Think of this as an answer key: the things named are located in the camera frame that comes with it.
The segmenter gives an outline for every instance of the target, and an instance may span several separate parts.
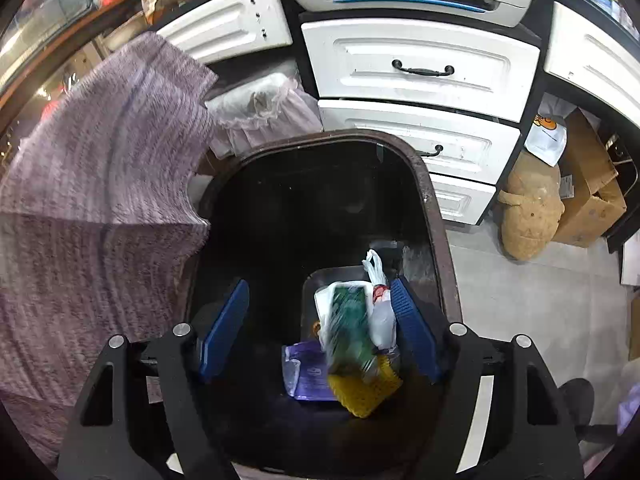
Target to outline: tile floor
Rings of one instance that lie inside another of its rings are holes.
[[[447,224],[464,321],[478,335],[529,335],[557,384],[574,377],[596,391],[592,423],[615,423],[625,395],[630,287],[604,238],[589,249],[551,242],[531,262],[504,253],[498,226]]]

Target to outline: drawer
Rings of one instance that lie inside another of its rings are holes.
[[[495,194],[495,187],[430,173],[440,214],[445,220],[476,224]]]
[[[505,36],[423,20],[359,18],[303,23],[320,97],[428,103],[519,122],[540,51]],[[402,72],[444,71],[449,76]]]
[[[504,124],[462,114],[370,101],[320,100],[325,130],[366,128],[394,134],[424,157],[429,171],[495,184],[520,131]]]
[[[640,126],[640,63],[609,34],[557,2],[545,71],[583,88]]]
[[[201,63],[292,43],[280,0],[210,0],[158,34]]]

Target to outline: green object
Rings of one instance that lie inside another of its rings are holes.
[[[369,336],[367,298],[362,286],[337,285],[331,302],[328,344],[328,373],[361,375],[378,373],[375,346]]]

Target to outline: yellow sponge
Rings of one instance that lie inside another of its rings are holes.
[[[362,378],[356,376],[333,374],[327,376],[329,387],[334,392],[335,398],[353,415],[360,418],[371,415],[383,400],[402,386],[402,379],[391,368],[388,357],[379,358],[378,363],[380,373],[370,383],[365,383]]]

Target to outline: white sticker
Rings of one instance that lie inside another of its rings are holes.
[[[574,197],[574,176],[567,175],[560,177],[560,199]]]

